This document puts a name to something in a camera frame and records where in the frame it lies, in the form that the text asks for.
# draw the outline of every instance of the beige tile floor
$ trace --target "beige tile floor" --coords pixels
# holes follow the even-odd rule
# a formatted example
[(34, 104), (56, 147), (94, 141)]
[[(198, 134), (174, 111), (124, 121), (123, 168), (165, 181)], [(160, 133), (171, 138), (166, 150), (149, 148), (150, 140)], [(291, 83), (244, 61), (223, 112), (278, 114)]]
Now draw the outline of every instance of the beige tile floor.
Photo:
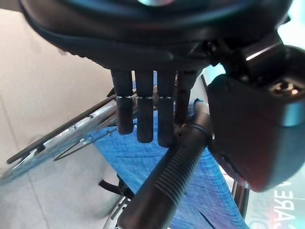
[[(18, 12), (0, 10), (0, 172), (6, 159), (106, 97), (110, 72), (62, 54)], [(118, 196), (100, 187), (115, 172), (94, 147), (47, 161), (0, 187), (2, 229), (101, 229)]]

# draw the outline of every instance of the black foam grip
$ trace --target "black foam grip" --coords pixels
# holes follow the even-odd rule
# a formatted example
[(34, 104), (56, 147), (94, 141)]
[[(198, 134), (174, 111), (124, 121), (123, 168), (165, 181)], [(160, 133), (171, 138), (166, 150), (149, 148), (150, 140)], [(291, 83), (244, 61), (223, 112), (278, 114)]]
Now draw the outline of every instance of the black foam grip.
[(187, 127), (121, 214), (119, 227), (168, 228), (208, 142), (204, 131)]
[(153, 71), (135, 71), (135, 82), (138, 96), (148, 97), (153, 94)]
[(128, 135), (133, 131), (132, 98), (117, 97), (117, 127), (119, 134)]
[(175, 85), (176, 71), (164, 72), (158, 71), (158, 95), (159, 96), (173, 96), (173, 89)]
[(138, 98), (137, 138), (141, 143), (153, 141), (153, 99)]
[(173, 143), (173, 99), (158, 98), (158, 144), (169, 147)]
[(130, 96), (132, 91), (132, 72), (111, 70), (115, 93), (118, 96)]

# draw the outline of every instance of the blue mesh fabric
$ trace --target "blue mesh fabric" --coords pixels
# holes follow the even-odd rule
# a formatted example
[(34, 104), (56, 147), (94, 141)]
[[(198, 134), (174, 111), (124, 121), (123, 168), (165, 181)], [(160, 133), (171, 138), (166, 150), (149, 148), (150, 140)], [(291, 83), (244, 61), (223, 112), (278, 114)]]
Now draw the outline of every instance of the blue mesh fabric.
[[(94, 140), (114, 128), (91, 132), (89, 136)], [(135, 126), (132, 134), (119, 135), (115, 131), (97, 140), (95, 146), (134, 193), (167, 151), (157, 143), (157, 112), (154, 112), (153, 142), (138, 143)], [(171, 229), (247, 228), (217, 162), (206, 149), (176, 211)]]

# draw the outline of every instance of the metal bolt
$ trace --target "metal bolt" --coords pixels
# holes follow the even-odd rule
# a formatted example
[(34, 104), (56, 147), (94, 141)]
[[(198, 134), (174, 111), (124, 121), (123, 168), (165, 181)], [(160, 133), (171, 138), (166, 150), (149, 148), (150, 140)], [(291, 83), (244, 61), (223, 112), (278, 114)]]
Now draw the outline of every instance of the metal bolt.
[(295, 95), (298, 93), (298, 90), (295, 89), (293, 83), (282, 81), (275, 85), (274, 92), (281, 95)]

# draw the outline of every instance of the black handle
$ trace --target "black handle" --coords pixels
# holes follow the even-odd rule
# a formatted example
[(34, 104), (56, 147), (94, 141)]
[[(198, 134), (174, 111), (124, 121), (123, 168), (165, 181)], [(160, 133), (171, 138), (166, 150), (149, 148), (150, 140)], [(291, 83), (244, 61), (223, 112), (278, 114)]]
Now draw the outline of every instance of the black handle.
[(121, 229), (166, 229), (204, 148), (211, 140), (210, 117), (197, 102), (195, 122), (185, 126), (118, 220)]

